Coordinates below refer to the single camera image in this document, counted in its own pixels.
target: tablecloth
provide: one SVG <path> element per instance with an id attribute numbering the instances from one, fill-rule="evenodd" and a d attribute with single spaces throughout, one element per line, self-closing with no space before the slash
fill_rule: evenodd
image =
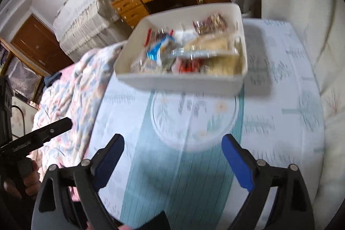
<path id="1" fill-rule="evenodd" d="M 227 229 L 246 196 L 220 141 L 232 133 L 256 159 L 297 164 L 313 202 L 324 124 L 312 67 L 289 23 L 244 19 L 248 74 L 235 97 L 142 92 L 113 75 L 86 156 L 115 133 L 125 150 L 99 191 L 107 210 L 137 228 L 164 210 L 172 229 Z M 258 223 L 264 226 L 272 189 Z"/>

